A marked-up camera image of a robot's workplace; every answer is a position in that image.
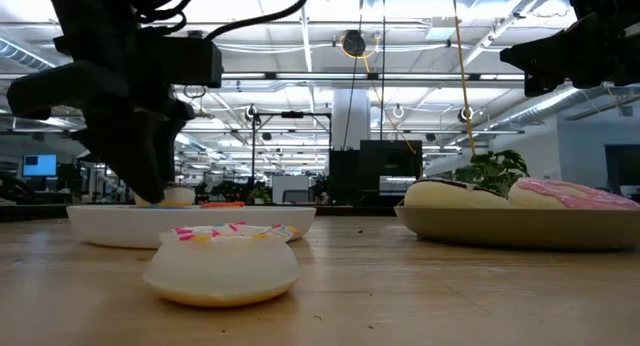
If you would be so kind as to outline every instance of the white bowl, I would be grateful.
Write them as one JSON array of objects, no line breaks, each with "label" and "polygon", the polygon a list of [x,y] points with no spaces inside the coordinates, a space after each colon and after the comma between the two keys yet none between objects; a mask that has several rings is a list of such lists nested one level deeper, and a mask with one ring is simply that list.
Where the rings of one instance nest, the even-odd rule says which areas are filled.
[{"label": "white bowl", "polygon": [[150,209],[130,206],[69,206],[71,225],[83,241],[116,247],[158,248],[159,233],[176,227],[215,226],[245,221],[252,226],[294,226],[304,236],[313,223],[315,208],[243,207]]}]

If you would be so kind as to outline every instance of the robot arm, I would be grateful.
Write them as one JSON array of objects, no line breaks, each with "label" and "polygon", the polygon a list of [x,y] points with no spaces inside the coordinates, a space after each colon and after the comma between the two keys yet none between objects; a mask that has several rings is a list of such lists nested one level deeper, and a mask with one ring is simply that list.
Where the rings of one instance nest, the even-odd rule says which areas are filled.
[{"label": "robot arm", "polygon": [[[74,137],[151,203],[174,181],[174,140],[193,109],[173,97],[172,85],[218,88],[222,77],[216,36],[298,11],[223,26],[205,39],[166,37],[186,25],[191,0],[51,0],[64,36],[56,49],[72,63],[15,80],[7,99],[15,115],[46,120],[54,106],[82,111],[87,128]],[[173,27],[145,27],[179,16]]]},{"label": "robot arm", "polygon": [[525,94],[553,91],[565,80],[587,89],[605,81],[640,81],[640,0],[570,0],[578,21],[546,39],[514,46],[500,59],[525,71]]}]

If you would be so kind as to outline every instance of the monitor screen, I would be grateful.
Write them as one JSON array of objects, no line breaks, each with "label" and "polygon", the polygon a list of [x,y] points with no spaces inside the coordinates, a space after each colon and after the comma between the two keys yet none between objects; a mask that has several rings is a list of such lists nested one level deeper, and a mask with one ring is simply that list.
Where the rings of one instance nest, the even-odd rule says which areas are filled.
[{"label": "monitor screen", "polygon": [[22,176],[42,177],[56,176],[57,157],[56,155],[24,155],[22,163]]}]

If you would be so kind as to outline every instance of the desk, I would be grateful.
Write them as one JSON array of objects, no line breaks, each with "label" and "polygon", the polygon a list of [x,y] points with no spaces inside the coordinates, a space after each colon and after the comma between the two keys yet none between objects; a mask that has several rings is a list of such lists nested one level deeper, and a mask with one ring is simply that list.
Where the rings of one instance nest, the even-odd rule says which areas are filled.
[{"label": "desk", "polygon": [[0,224],[3,345],[638,345],[640,253],[457,248],[394,218],[317,218],[302,276],[253,307],[161,301],[153,251],[79,243],[66,220]]}]

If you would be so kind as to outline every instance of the white frosted donut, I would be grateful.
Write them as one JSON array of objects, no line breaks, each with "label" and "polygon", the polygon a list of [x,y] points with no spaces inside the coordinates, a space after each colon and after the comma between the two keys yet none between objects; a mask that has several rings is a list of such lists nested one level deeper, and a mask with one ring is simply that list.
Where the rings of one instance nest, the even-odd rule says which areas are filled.
[{"label": "white frosted donut", "polygon": [[519,179],[509,191],[514,207],[535,209],[639,210],[640,204],[590,187],[558,180]]},{"label": "white frosted donut", "polygon": [[[137,194],[134,195],[136,206],[149,207],[151,203],[145,201]],[[170,185],[164,189],[164,200],[158,204],[160,207],[188,207],[193,205],[196,192],[188,186]]]},{"label": "white frosted donut", "polygon": [[293,286],[299,267],[285,240],[293,232],[252,236],[215,227],[163,233],[144,280],[165,299],[199,307],[234,307],[276,297]]},{"label": "white frosted donut", "polygon": [[404,198],[404,205],[428,208],[510,208],[509,201],[476,185],[442,179],[416,181]]}]

